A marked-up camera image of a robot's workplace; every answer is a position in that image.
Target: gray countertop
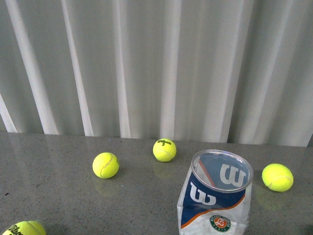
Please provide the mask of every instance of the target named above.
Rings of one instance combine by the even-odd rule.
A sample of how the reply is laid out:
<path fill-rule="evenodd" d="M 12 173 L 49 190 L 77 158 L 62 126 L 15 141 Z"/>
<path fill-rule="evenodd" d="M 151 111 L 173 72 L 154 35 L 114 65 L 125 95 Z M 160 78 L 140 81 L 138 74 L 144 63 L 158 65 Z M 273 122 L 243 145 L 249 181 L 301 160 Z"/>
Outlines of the gray countertop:
<path fill-rule="evenodd" d="M 38 220 L 47 235 L 178 235 L 177 202 L 193 155 L 220 149 L 254 169 L 245 235 L 313 234 L 313 148 L 176 141 L 177 155 L 158 162 L 156 140 L 0 132 L 0 234 L 12 224 Z M 111 152 L 119 172 L 100 179 L 92 161 Z M 266 188 L 262 169 L 281 163 L 292 188 Z"/>

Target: yellow tennis ball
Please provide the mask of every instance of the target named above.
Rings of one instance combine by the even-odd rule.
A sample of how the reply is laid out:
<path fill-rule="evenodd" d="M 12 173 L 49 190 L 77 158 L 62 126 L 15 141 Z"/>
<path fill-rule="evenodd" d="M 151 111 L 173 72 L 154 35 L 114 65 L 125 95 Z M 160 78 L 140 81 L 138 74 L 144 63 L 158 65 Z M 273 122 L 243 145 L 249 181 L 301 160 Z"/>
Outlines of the yellow tennis ball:
<path fill-rule="evenodd" d="M 98 177 L 108 179 L 117 173 L 119 162 L 117 157 L 112 153 L 100 153 L 93 160 L 92 169 Z"/>
<path fill-rule="evenodd" d="M 153 154 L 161 162 L 169 162 L 176 155 L 176 146 L 169 139 L 160 139 L 153 146 Z"/>
<path fill-rule="evenodd" d="M 45 229 L 37 221 L 23 221 L 12 225 L 2 235 L 45 235 Z"/>
<path fill-rule="evenodd" d="M 276 192 L 285 192 L 293 185 L 293 175 L 284 165 L 273 163 L 269 164 L 262 171 L 264 184 Z"/>

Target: wilson w logo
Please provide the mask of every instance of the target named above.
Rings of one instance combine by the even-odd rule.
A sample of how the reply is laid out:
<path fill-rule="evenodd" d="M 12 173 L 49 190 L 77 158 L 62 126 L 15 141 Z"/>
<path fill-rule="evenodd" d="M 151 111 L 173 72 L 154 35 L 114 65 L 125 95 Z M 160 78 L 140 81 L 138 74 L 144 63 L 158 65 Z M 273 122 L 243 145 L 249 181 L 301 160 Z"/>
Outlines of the wilson w logo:
<path fill-rule="evenodd" d="M 227 179 L 226 178 L 227 169 L 229 169 L 229 165 L 223 164 L 221 167 L 221 171 L 220 171 L 221 181 L 226 185 L 232 184 L 235 187 L 241 187 L 243 185 L 244 177 L 246 176 L 246 174 L 242 170 L 239 170 L 238 168 L 231 166 L 229 177 Z M 238 177 L 238 181 L 236 182 L 235 177 L 238 171 L 239 171 L 239 177 Z"/>
<path fill-rule="evenodd" d="M 202 192 L 200 189 L 197 189 L 197 187 L 192 182 L 190 182 L 190 185 L 191 185 L 190 197 L 193 201 L 199 202 L 208 206 L 212 206 L 216 203 L 216 197 L 208 195 L 205 192 Z"/>

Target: clear plastic container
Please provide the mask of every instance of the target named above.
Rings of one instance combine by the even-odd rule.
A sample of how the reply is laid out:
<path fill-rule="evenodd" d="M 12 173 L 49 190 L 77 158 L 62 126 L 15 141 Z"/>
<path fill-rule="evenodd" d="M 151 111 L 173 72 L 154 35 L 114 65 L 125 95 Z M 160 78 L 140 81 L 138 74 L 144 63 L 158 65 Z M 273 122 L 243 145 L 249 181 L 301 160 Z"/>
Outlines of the clear plastic container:
<path fill-rule="evenodd" d="M 248 226 L 253 169 L 221 150 L 194 155 L 177 204 L 180 235 L 242 235 Z"/>

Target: white curtain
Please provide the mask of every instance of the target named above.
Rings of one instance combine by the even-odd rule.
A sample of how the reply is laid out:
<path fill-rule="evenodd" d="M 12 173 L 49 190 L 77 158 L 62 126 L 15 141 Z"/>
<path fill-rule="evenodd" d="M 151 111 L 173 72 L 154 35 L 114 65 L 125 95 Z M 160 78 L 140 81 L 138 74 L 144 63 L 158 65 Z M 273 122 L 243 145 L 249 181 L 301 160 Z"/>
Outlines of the white curtain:
<path fill-rule="evenodd" d="M 0 131 L 307 146 L 311 0 L 0 0 Z"/>

